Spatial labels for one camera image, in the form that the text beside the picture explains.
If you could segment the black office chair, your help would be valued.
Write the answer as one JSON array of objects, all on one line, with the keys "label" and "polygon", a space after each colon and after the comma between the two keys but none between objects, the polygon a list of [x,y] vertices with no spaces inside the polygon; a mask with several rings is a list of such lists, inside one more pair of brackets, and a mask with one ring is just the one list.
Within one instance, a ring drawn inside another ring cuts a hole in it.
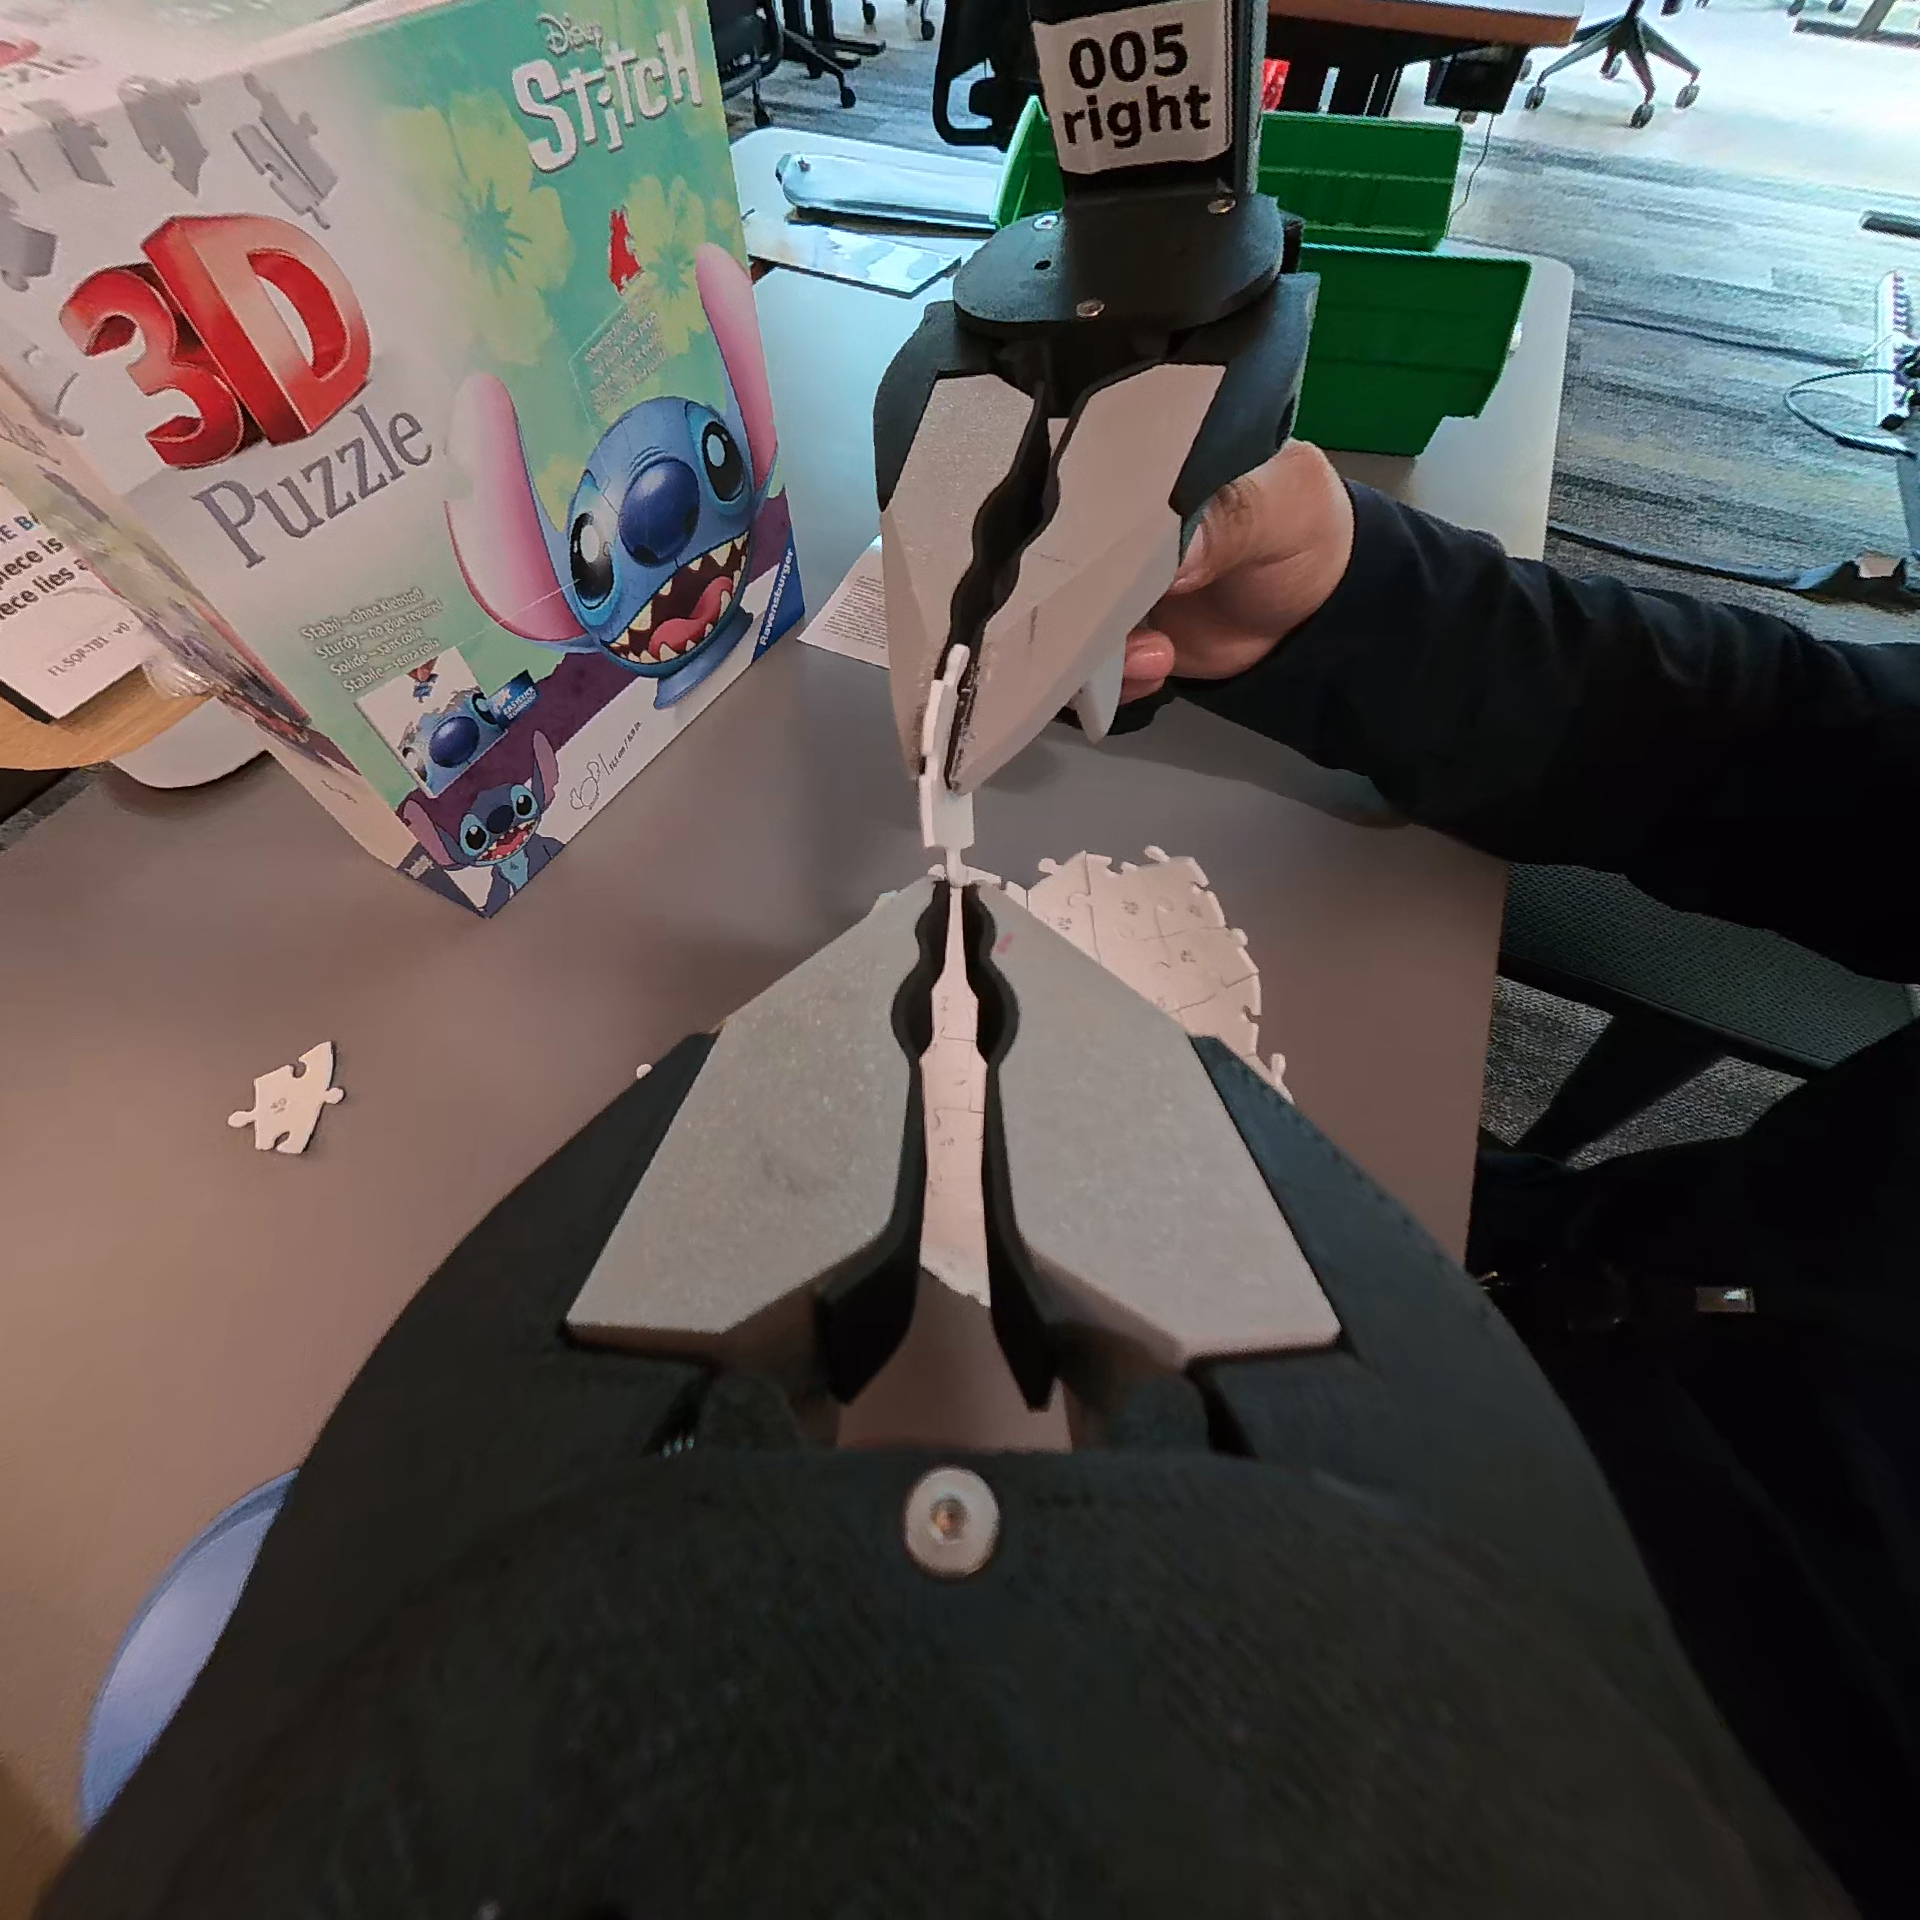
[{"label": "black office chair", "polygon": [[1510,874],[1499,973],[1610,1017],[1521,1151],[1568,1161],[1699,1073],[1818,1077],[1915,1020],[1915,987],[1575,866]]}]

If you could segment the white puzzle piece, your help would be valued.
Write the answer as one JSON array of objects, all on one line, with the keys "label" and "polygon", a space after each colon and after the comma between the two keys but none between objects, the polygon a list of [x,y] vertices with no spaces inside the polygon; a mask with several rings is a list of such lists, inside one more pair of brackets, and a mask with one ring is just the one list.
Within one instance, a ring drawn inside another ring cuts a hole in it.
[{"label": "white puzzle piece", "polygon": [[967,882],[967,856],[975,847],[975,801],[954,785],[963,708],[975,676],[975,659],[966,642],[944,652],[943,669],[928,687],[919,723],[919,825],[923,848],[943,859],[939,875],[951,887]]},{"label": "white puzzle piece", "polygon": [[233,1132],[253,1132],[255,1151],[302,1157],[321,1130],[327,1109],[345,1099],[335,1083],[336,1047],[326,1040],[294,1063],[264,1073],[255,1082],[253,1105],[227,1115]]}]

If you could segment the person's right hand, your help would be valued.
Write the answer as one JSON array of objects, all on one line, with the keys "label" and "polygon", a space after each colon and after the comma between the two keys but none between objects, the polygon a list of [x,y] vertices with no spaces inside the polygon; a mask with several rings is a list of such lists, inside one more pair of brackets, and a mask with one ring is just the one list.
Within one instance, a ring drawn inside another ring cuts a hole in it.
[{"label": "person's right hand", "polygon": [[1259,666],[1343,584],[1354,525],[1343,475],[1299,439],[1217,492],[1171,588],[1126,642],[1120,699]]}]

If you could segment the green plastic bin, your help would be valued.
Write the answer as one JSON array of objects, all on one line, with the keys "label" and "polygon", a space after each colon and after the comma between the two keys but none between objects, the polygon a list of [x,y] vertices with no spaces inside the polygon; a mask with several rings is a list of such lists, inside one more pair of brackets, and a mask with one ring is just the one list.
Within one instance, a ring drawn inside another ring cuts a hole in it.
[{"label": "green plastic bin", "polygon": [[[1257,132],[1256,189],[1319,245],[1424,251],[1450,228],[1462,132],[1395,119],[1280,113]],[[993,223],[1015,226],[1066,203],[1042,98],[1025,106],[1000,170]]]},{"label": "green plastic bin", "polygon": [[1478,419],[1529,289],[1523,256],[1305,245],[1319,276],[1294,437],[1414,457],[1447,419]]}]

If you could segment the partly built puzzle ball shell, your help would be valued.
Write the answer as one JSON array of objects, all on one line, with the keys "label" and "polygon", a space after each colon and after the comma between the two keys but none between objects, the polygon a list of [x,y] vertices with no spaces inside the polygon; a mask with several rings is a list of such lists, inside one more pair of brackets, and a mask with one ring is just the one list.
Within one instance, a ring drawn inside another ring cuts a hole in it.
[{"label": "partly built puzzle ball shell", "polygon": [[[1262,1052],[1262,987],[1246,935],[1227,923],[1200,866],[1146,848],[1139,861],[1077,853],[1042,859],[1022,887],[984,872],[967,880],[1000,891],[1094,957],[1193,1037],[1223,1040],[1289,1098],[1282,1053]],[[922,1266],[963,1299],[990,1304],[985,1204],[979,1188],[989,1067],[977,1047],[977,994],[951,928],[931,993],[934,1033],[922,1057],[928,1188]]]}]

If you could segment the printed instruction leaflet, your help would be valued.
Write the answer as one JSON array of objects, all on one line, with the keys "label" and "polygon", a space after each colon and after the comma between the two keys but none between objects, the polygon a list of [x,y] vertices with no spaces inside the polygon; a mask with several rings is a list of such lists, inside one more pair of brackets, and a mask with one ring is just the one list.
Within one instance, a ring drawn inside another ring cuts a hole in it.
[{"label": "printed instruction leaflet", "polygon": [[117,763],[145,785],[219,778],[321,733],[81,455],[71,376],[5,333],[5,771]]}]

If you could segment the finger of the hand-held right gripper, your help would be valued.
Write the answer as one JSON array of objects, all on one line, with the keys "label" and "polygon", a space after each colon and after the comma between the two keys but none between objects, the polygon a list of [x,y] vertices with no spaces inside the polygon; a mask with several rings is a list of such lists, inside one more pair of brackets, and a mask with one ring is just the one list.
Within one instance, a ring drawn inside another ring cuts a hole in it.
[{"label": "finger of the hand-held right gripper", "polygon": [[888,669],[905,768],[923,765],[922,727],[954,644],[963,676],[950,781],[985,781],[1047,723],[1047,644],[1018,581],[1050,467],[1046,410],[998,376],[934,384],[896,487],[880,511]]},{"label": "finger of the hand-held right gripper", "polygon": [[950,786],[967,795],[1070,707],[1104,739],[1120,704],[1126,642],[1183,556],[1171,492],[1223,379],[1222,365],[1159,364],[1094,391],[1053,467],[1055,507],[984,625]]}]

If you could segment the cartoon puzzle box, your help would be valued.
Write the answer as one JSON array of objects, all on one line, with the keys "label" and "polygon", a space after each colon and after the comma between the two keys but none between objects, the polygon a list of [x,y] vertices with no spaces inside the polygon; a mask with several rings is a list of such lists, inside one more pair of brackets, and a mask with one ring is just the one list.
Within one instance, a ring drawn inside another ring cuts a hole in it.
[{"label": "cartoon puzzle box", "polygon": [[5,5],[5,475],[515,900],[802,621],[707,5]]}]

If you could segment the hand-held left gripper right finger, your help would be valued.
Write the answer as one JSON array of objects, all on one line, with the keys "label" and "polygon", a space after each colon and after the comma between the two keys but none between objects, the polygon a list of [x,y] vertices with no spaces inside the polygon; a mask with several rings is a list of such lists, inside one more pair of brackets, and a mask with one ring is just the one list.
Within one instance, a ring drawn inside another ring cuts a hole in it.
[{"label": "hand-held left gripper right finger", "polygon": [[957,893],[985,1063],[993,1328],[1095,1447],[1154,1381],[1328,1353],[1334,1304],[1197,1042],[1001,891]]}]

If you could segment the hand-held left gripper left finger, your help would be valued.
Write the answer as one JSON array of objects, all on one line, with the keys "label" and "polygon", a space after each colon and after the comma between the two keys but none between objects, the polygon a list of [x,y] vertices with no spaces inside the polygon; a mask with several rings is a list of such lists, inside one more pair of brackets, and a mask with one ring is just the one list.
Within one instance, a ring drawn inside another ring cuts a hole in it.
[{"label": "hand-held left gripper left finger", "polygon": [[928,1178],[922,1053],[950,884],[919,880],[712,1037],[568,1311],[582,1343],[850,1403],[905,1340]]}]

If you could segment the grey wheeled office chair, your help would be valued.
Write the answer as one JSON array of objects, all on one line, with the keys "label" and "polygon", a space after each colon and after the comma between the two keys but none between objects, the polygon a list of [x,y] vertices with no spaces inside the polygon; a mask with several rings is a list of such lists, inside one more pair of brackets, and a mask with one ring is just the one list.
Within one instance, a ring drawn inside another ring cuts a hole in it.
[{"label": "grey wheeled office chair", "polygon": [[1523,109],[1536,113],[1546,106],[1547,82],[1579,65],[1597,63],[1606,77],[1615,77],[1619,68],[1627,66],[1641,87],[1641,100],[1627,116],[1635,130],[1648,128],[1658,113],[1658,87],[1654,65],[1664,63],[1685,77],[1674,93],[1671,108],[1685,113],[1699,98],[1701,68],[1679,45],[1674,45],[1648,19],[1645,3],[1625,5],[1624,13],[1610,16],[1574,35],[1566,53],[1553,59],[1543,74],[1527,85]]}]

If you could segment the white paper slip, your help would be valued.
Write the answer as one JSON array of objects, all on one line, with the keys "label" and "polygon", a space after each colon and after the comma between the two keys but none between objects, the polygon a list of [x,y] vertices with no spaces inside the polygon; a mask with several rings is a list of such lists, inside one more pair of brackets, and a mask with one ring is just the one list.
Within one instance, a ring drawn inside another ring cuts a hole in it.
[{"label": "white paper slip", "polygon": [[880,539],[873,539],[815,615],[802,642],[886,669],[889,664]]}]

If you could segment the person's right forearm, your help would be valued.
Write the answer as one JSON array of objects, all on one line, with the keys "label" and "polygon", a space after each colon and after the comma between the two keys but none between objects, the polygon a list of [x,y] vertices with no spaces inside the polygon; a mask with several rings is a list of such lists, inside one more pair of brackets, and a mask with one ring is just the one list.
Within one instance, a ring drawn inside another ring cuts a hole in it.
[{"label": "person's right forearm", "polygon": [[1918,979],[1918,650],[1513,561],[1361,487],[1331,599],[1183,696],[1417,825]]}]

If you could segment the blue round puzzle stand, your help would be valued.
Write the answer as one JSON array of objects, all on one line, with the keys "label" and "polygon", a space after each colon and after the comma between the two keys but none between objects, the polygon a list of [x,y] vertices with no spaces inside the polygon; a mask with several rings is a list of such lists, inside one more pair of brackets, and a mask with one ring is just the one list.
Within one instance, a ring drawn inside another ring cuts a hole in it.
[{"label": "blue round puzzle stand", "polygon": [[136,1609],[87,1717],[81,1829],[87,1833],[201,1676],[297,1475],[264,1482],[201,1527]]}]

